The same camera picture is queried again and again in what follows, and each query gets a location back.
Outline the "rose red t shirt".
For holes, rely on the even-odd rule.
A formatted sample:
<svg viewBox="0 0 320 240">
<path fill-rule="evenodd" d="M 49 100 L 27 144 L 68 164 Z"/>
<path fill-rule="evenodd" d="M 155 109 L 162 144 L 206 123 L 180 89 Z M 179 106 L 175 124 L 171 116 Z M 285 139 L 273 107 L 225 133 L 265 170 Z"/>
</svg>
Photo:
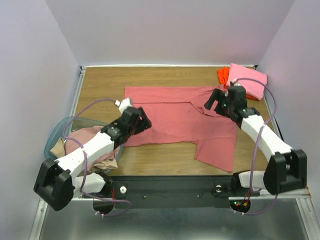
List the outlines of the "rose red t shirt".
<svg viewBox="0 0 320 240">
<path fill-rule="evenodd" d="M 132 136 L 126 147 L 190 142 L 195 159 L 226 172 L 233 171 L 237 126 L 204 107 L 217 86 L 127 86 L 124 96 L 142 107 L 151 128 Z"/>
</svg>

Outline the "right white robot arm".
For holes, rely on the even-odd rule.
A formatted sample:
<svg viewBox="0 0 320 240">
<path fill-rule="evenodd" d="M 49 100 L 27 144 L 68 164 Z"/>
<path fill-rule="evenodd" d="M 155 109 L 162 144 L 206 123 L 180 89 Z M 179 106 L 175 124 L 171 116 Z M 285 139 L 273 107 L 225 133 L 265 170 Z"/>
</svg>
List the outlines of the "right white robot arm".
<svg viewBox="0 0 320 240">
<path fill-rule="evenodd" d="M 307 155 L 295 150 L 279 138 L 264 121 L 261 114 L 248 107 L 246 90 L 241 85 L 233 85 L 227 91 L 214 89 L 205 103 L 207 110 L 214 111 L 232 120 L 254 142 L 267 160 L 264 171 L 236 172 L 230 182 L 231 192 L 242 195 L 266 190 L 271 195 L 303 189 L 307 185 Z"/>
</svg>

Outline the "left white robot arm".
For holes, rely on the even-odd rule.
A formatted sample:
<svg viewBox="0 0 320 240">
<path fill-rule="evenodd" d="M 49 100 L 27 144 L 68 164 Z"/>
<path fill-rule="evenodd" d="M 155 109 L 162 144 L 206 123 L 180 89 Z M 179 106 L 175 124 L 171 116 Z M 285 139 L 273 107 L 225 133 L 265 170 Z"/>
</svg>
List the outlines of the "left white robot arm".
<svg viewBox="0 0 320 240">
<path fill-rule="evenodd" d="M 121 117 L 104 126 L 91 140 L 73 152 L 40 166 L 33 190 L 55 211 L 66 207 L 77 193 L 83 192 L 87 171 L 95 160 L 123 145 L 128 139 L 149 128 L 152 123 L 142 107 L 127 107 Z"/>
</svg>

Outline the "folded orange t shirt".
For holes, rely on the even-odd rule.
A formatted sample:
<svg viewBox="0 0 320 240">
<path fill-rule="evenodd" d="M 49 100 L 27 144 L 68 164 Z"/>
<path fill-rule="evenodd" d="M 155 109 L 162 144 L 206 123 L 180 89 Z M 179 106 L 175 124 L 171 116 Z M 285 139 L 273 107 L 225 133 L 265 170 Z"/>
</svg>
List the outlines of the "folded orange t shirt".
<svg viewBox="0 0 320 240">
<path fill-rule="evenodd" d="M 235 70 L 240 73 L 249 73 L 249 70 L 252 71 L 251 68 L 247 68 L 247 67 L 242 67 L 242 68 L 238 67 Z M 221 85 L 223 85 L 223 88 L 225 90 L 228 89 L 227 82 L 228 82 L 229 74 L 230 74 L 229 67 L 224 66 L 223 68 L 220 68 L 217 70 L 217 76 L 218 76 L 219 83 Z"/>
</svg>

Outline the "folded pink t shirt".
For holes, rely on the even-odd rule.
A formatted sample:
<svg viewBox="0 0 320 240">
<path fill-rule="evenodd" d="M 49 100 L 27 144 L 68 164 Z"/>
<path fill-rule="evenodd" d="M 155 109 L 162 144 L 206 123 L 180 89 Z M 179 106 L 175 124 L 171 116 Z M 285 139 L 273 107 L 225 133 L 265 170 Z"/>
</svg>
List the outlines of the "folded pink t shirt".
<svg viewBox="0 0 320 240">
<path fill-rule="evenodd" d="M 241 78 L 254 79 L 264 85 L 268 82 L 265 73 L 232 63 L 229 68 L 226 86 L 229 87 L 232 81 Z M 247 96 L 251 96 L 251 99 L 257 99 L 259 101 L 263 98 L 265 87 L 260 83 L 251 80 L 240 80 L 237 82 L 245 88 Z"/>
</svg>

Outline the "dusty pink t shirt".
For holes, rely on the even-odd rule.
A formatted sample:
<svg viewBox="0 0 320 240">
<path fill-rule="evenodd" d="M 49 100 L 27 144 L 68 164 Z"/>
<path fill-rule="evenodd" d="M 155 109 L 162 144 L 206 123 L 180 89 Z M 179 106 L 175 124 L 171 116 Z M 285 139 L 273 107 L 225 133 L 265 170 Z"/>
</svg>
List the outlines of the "dusty pink t shirt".
<svg viewBox="0 0 320 240">
<path fill-rule="evenodd" d="M 89 140 L 91 140 L 98 132 L 101 131 L 103 127 L 102 126 L 93 126 L 93 127 L 85 127 L 81 128 L 80 130 L 73 131 L 69 134 L 70 138 L 76 139 L 78 142 L 80 142 L 82 145 L 86 144 Z M 79 145 L 70 140 L 67 139 L 64 144 L 64 150 L 66 154 L 70 154 L 74 150 L 79 148 Z M 118 168 L 118 164 L 116 161 L 116 157 L 119 153 L 120 148 L 117 147 L 115 150 L 104 154 L 100 158 L 94 161 L 90 165 L 90 168 L 95 167 L 101 170 L 107 170 L 107 169 L 116 169 Z"/>
</svg>

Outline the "clear blue plastic bin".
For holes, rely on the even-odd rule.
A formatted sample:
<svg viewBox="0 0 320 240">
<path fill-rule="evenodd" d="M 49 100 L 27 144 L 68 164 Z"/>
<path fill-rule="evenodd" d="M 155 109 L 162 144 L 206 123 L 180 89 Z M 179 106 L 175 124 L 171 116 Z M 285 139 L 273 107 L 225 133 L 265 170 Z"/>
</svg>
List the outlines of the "clear blue plastic bin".
<svg viewBox="0 0 320 240">
<path fill-rule="evenodd" d="M 50 149 L 56 144 L 56 142 L 58 141 L 59 138 L 63 138 L 64 140 L 66 140 L 64 138 L 64 129 L 67 126 L 67 124 L 72 120 L 71 117 L 67 117 L 63 120 L 61 120 L 57 126 L 54 128 L 53 132 L 51 133 L 51 135 L 49 136 L 49 139 L 45 145 L 44 148 L 44 155 L 45 157 L 48 159 L 52 159 L 52 160 L 56 160 L 57 157 L 55 157 L 53 154 L 50 153 Z M 66 130 L 65 135 L 69 136 L 70 133 L 80 130 L 82 128 L 90 128 L 90 127 L 94 127 L 94 126 L 102 126 L 104 127 L 106 125 L 105 122 L 101 122 L 101 121 L 97 121 L 97 120 L 92 120 L 92 119 L 88 119 L 88 118 L 83 118 L 83 117 L 77 117 L 75 120 L 72 121 L 71 125 L 68 127 L 68 129 Z M 123 150 L 123 146 L 119 146 L 120 150 L 119 153 L 117 155 L 116 161 L 118 164 L 118 161 L 120 159 L 122 150 Z M 103 171 L 105 173 L 111 171 L 111 170 L 100 170 Z"/>
</svg>

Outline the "beige t shirt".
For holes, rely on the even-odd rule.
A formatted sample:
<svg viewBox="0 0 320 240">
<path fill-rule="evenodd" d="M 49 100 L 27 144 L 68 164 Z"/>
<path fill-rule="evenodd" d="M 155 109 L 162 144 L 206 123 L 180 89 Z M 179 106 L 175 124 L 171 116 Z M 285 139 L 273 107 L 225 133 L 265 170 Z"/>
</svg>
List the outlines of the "beige t shirt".
<svg viewBox="0 0 320 240">
<path fill-rule="evenodd" d="M 74 141 L 70 139 L 64 140 L 62 137 L 60 137 L 57 140 L 56 144 L 50 149 L 49 152 L 53 154 L 55 157 L 60 158 L 73 152 L 79 147 L 80 146 Z M 118 168 L 117 156 L 119 151 L 120 151 L 120 147 L 117 147 L 115 150 L 107 154 L 104 154 L 103 156 L 95 160 L 94 163 L 89 165 L 88 172 L 93 173 L 98 171 L 108 171 L 108 170 L 117 169 Z"/>
</svg>

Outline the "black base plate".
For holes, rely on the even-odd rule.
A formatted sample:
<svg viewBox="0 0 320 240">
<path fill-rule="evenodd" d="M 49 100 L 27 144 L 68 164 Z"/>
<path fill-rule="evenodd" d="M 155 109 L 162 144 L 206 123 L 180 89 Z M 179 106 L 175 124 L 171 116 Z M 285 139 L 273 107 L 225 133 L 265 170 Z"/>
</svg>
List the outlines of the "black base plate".
<svg viewBox="0 0 320 240">
<path fill-rule="evenodd" d="M 94 193 L 132 202 L 133 208 L 232 208 L 248 212 L 253 194 L 231 175 L 105 176 Z"/>
</svg>

